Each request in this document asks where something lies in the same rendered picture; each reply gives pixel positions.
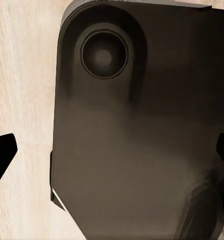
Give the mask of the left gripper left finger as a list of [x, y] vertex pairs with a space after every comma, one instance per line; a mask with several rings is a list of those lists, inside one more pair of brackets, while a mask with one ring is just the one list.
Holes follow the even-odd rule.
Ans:
[[17, 152], [17, 142], [13, 133], [0, 136], [0, 180]]

